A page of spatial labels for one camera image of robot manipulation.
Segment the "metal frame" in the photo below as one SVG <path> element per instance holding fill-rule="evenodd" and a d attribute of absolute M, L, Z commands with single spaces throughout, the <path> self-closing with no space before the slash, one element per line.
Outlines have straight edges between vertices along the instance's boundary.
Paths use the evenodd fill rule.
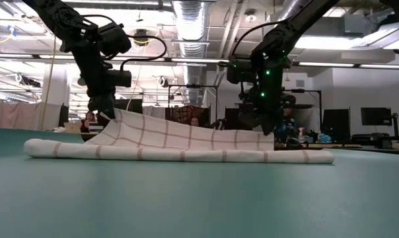
<path fill-rule="evenodd" d="M 321 97 L 321 90 L 305 90 L 305 89 L 285 89 L 285 92 L 292 92 L 292 93 L 318 93 L 318 109 L 320 112 L 320 131 L 323 127 L 323 111 L 322 111 L 322 97 Z"/>
<path fill-rule="evenodd" d="M 217 86 L 214 85 L 168 85 L 167 89 L 167 107 L 170 108 L 170 89 L 172 87 L 185 87 L 187 89 L 198 89 L 198 88 L 214 88 L 215 89 L 215 121 L 217 121 L 217 113 L 218 113 L 218 108 L 217 108 L 217 102 L 219 100 L 219 89 Z"/>

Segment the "white towel with red grid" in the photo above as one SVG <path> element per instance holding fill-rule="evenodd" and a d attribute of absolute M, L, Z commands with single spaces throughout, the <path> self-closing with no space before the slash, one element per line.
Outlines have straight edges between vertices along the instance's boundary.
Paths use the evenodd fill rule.
<path fill-rule="evenodd" d="M 123 159 L 245 163 L 333 163 L 329 151 L 274 151 L 272 135 L 212 130 L 116 109 L 116 119 L 80 143 L 30 139 L 33 158 Z"/>

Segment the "table surface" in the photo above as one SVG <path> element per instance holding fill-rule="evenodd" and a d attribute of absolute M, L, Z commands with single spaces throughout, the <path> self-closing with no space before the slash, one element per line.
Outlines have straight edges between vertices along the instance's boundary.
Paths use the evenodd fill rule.
<path fill-rule="evenodd" d="M 0 130 L 0 237 L 399 237 L 399 155 L 333 165 L 30 159 Z"/>

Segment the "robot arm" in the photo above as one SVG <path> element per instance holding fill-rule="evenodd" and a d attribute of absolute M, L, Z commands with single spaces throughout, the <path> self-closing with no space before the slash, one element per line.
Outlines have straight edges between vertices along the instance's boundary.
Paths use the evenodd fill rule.
<path fill-rule="evenodd" d="M 287 58 L 298 39 L 339 0 L 311 0 L 294 17 L 278 24 L 253 49 L 249 59 L 231 58 L 227 79 L 237 84 L 250 82 L 253 87 L 240 94 L 244 110 L 239 118 L 248 125 L 261 125 L 268 135 L 283 114 L 283 69 L 291 62 Z M 393 8 L 399 18 L 399 0 L 381 0 Z"/>
<path fill-rule="evenodd" d="M 60 51 L 71 52 L 81 70 L 91 98 L 89 110 L 104 112 L 114 118 L 114 93 L 118 86 L 131 86 L 131 73 L 110 70 L 112 65 L 104 62 L 102 52 L 110 58 L 125 53 L 131 42 L 123 31 L 123 25 L 113 20 L 98 27 L 60 0 L 23 0 L 34 9 L 44 24 L 63 41 Z"/>

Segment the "desk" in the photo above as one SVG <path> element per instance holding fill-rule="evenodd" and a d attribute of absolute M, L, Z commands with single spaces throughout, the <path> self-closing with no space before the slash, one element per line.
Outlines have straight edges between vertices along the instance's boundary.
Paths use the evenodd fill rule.
<path fill-rule="evenodd" d="M 399 238 L 399 155 L 333 165 L 29 159 L 0 130 L 0 237 Z"/>

